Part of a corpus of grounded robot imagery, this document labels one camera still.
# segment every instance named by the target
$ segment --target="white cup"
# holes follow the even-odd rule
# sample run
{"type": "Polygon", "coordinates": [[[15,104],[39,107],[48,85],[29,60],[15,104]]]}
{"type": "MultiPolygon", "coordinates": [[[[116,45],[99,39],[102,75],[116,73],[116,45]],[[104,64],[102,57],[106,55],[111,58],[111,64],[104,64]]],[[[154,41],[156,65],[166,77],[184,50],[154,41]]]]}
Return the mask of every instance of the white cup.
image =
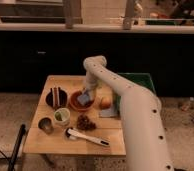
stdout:
{"type": "Polygon", "coordinates": [[[65,126],[70,122],[70,111],[68,108],[59,108],[54,112],[55,123],[65,126]]]}

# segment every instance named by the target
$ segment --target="table leg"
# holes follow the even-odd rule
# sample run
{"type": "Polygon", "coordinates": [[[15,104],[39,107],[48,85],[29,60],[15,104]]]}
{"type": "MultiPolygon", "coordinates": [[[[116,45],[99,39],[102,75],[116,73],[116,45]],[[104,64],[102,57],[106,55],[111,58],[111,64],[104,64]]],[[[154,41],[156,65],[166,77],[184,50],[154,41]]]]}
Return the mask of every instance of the table leg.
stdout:
{"type": "Polygon", "coordinates": [[[56,168],[56,164],[48,158],[47,154],[41,154],[41,156],[51,168],[56,168]]]}

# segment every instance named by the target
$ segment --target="cup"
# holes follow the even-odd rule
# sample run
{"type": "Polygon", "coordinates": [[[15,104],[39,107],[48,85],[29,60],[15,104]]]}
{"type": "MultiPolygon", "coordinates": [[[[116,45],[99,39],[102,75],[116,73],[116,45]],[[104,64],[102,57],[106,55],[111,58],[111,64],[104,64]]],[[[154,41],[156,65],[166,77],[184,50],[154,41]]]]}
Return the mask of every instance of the cup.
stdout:
{"type": "Polygon", "coordinates": [[[52,126],[52,121],[50,118],[42,118],[39,123],[38,127],[43,130],[46,134],[51,134],[54,130],[52,126]]]}
{"type": "Polygon", "coordinates": [[[59,108],[54,112],[55,123],[65,126],[70,122],[70,111],[68,108],[59,108]]]}

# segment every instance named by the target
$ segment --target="small bowl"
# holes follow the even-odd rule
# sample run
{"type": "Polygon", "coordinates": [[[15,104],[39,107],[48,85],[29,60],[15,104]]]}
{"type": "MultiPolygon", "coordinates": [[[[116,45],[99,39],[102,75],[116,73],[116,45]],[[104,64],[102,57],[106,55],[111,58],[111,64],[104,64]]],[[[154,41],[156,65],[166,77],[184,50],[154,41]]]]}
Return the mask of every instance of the small bowl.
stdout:
{"type": "Polygon", "coordinates": [[[68,108],[59,108],[54,112],[55,123],[65,126],[70,122],[70,111],[68,108]]]}
{"type": "Polygon", "coordinates": [[[90,101],[88,102],[86,105],[82,106],[78,100],[77,100],[77,97],[80,96],[82,94],[82,91],[76,91],[74,92],[71,97],[70,97],[70,100],[69,100],[69,104],[71,105],[71,107],[78,111],[78,112],[86,112],[88,111],[92,104],[94,103],[94,101],[90,101]]]}

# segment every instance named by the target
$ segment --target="dark cabinet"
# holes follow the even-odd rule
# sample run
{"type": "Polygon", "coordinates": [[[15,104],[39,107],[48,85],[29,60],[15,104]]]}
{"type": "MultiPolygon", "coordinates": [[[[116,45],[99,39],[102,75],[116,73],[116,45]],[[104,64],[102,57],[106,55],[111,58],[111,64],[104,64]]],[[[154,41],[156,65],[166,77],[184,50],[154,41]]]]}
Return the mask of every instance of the dark cabinet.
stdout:
{"type": "Polygon", "coordinates": [[[0,91],[42,90],[50,74],[84,75],[105,55],[114,72],[150,73],[159,96],[194,96],[194,35],[0,32],[0,91]]]}

